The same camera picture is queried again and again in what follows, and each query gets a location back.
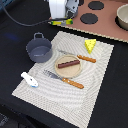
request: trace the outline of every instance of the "white object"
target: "white object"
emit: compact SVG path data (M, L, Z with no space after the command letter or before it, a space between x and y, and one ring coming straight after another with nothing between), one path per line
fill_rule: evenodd
M33 77L29 76L26 72L23 72L21 77L23 77L31 87L38 87L37 81Z
M65 18L67 0L49 0L52 19Z
M128 4L122 5L117 9L119 24L128 30Z

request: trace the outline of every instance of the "gray pot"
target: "gray pot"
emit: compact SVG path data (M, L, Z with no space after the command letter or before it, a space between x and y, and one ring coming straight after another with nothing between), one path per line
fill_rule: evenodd
M36 38L37 34L41 34L42 38ZM27 44L26 50L30 59L36 63L46 62L52 57L52 44L40 32L34 34L34 39Z

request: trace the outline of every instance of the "cheese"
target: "cheese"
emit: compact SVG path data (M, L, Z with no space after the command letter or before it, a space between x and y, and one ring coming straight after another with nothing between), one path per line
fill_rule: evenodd
M95 44L96 44L96 39L85 40L85 47L89 54L91 54Z

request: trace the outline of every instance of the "black table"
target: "black table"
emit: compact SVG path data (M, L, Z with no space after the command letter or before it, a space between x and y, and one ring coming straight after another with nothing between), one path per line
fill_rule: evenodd
M50 17L49 3L43 0L18 0L8 8L22 23L36 23ZM0 13L0 104L28 115L51 128L76 128L74 125L12 96L21 82L20 74L34 65L26 52L27 43L36 32L50 41L59 31L114 45L88 128L128 127L128 44L66 28L41 24L22 27Z

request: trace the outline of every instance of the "wooden handle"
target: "wooden handle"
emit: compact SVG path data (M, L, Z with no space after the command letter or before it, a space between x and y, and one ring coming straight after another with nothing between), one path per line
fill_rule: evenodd
M65 83L68 83L70 85L73 85L73 86L75 86L77 88L80 88L80 89L84 88L84 86L82 84L79 84L77 82L71 81L71 80L69 80L67 78L63 78L62 81L65 82Z
M86 61L90 61L92 63L95 63L96 62L96 59L92 59L92 58L89 58L89 57L85 57L85 56L81 56L81 55L77 55L77 57L79 59L82 59L82 60L86 60Z

